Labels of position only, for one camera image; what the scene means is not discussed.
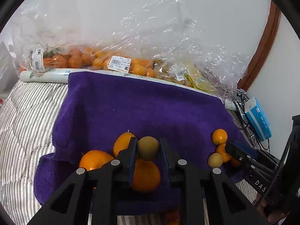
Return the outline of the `person's right hand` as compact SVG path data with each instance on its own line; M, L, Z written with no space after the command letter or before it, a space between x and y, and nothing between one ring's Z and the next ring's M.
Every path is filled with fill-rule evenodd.
M261 200L257 211L263 216L268 224L283 224L286 217L291 213L293 203L285 199L277 201Z

